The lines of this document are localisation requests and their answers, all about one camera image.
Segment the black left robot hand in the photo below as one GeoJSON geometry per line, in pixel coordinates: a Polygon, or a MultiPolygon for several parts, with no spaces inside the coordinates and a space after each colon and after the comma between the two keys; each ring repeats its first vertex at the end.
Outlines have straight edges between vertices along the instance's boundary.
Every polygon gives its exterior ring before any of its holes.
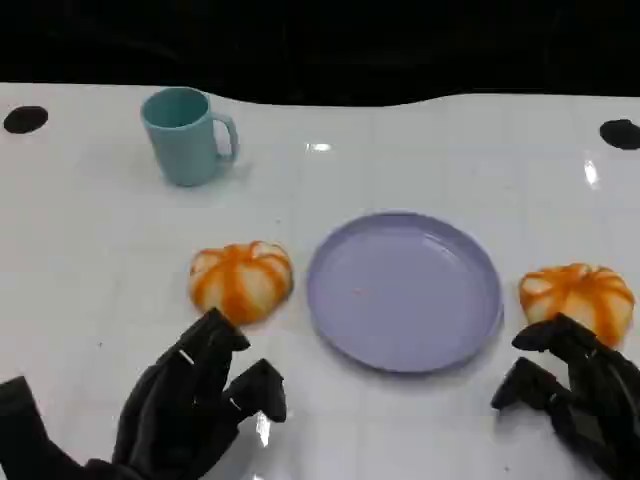
{"type": "Polygon", "coordinates": [[[216,308],[136,382],[120,415],[112,464],[121,479],[199,479],[257,413],[287,417],[281,374],[261,359],[234,380],[234,353],[250,342],[216,308]]]}

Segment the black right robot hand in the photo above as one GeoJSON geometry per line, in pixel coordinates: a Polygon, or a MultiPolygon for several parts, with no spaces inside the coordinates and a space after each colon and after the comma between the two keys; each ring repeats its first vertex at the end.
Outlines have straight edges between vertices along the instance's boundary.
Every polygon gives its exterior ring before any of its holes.
{"type": "Polygon", "coordinates": [[[520,357],[491,400],[501,411],[523,403],[545,412],[573,453],[611,479],[639,477],[639,368],[564,314],[531,324],[512,341],[523,351],[548,351],[564,361],[568,388],[520,357]]]}

